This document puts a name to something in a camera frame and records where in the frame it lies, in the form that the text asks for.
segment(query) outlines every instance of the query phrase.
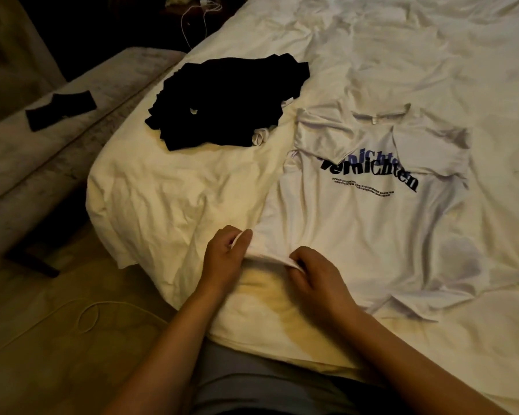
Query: upholstered bench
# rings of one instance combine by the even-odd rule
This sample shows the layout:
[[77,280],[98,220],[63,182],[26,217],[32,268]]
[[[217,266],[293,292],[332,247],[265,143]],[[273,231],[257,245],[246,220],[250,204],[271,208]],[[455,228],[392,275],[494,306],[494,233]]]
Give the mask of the upholstered bench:
[[[0,255],[11,251],[87,179],[113,132],[183,56],[179,51],[128,48],[56,91],[90,90],[96,110],[37,132],[30,130],[25,111],[0,122]],[[27,109],[49,103],[51,96]],[[57,275],[38,259],[19,260]]]

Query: bench leg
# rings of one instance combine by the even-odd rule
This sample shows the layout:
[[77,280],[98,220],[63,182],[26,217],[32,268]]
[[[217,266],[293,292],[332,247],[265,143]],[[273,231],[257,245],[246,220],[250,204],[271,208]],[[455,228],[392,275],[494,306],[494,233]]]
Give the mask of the bench leg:
[[23,250],[12,250],[6,254],[5,257],[18,265],[39,272],[50,278],[56,278],[60,274],[58,269],[51,267],[46,262]]

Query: floor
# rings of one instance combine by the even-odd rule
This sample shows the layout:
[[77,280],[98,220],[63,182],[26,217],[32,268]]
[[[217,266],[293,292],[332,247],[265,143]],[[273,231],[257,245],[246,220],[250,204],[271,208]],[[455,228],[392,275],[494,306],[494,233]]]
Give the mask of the floor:
[[[0,259],[0,414],[99,413],[165,326],[145,310],[175,310],[142,269],[116,267],[89,222],[46,261],[59,277]],[[97,301],[144,310],[104,303],[77,325]]]

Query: gray pants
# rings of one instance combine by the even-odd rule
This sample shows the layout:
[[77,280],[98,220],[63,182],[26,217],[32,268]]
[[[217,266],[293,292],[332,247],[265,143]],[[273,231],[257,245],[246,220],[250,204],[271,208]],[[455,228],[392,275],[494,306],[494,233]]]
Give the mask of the gray pants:
[[[314,371],[238,352],[208,339],[194,371],[195,395],[191,415],[215,415],[241,408],[279,411],[292,415],[362,414],[360,400],[374,403],[373,413],[384,408],[397,411],[401,402],[388,398],[391,392],[348,379],[336,379]],[[388,405],[380,408],[380,400]]]

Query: bed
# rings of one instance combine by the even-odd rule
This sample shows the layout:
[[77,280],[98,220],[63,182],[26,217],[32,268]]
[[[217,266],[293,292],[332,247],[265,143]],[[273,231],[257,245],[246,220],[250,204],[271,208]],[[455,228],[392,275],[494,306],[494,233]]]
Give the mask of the bed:
[[[511,285],[519,283],[519,0],[249,0],[174,71],[186,62],[286,52],[309,62],[311,78],[259,147],[169,152],[144,124],[162,85],[150,91],[89,176],[87,209],[104,246],[120,267],[140,264],[179,308],[215,231],[257,222],[292,148],[298,108],[339,96],[366,106],[421,105],[471,129],[469,197],[453,217],[488,257],[494,286],[504,287],[446,310],[438,323],[382,322],[519,413],[519,285]],[[276,265],[245,263],[209,335],[234,349],[376,381],[301,316]]]

